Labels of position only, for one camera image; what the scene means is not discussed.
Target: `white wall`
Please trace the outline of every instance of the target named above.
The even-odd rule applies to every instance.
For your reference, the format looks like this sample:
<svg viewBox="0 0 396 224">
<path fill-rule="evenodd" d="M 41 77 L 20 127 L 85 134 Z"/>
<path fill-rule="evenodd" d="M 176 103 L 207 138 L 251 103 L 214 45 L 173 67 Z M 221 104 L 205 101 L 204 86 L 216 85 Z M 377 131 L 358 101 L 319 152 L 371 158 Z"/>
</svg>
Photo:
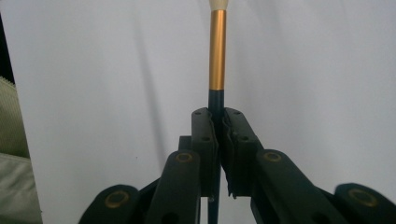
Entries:
<svg viewBox="0 0 396 224">
<path fill-rule="evenodd" d="M 396 202 L 396 3 L 231 1 L 226 105 L 319 187 Z M 206 106 L 209 5 L 0 2 L 45 223 L 157 178 Z M 225 197 L 220 223 L 253 223 Z"/>
</svg>

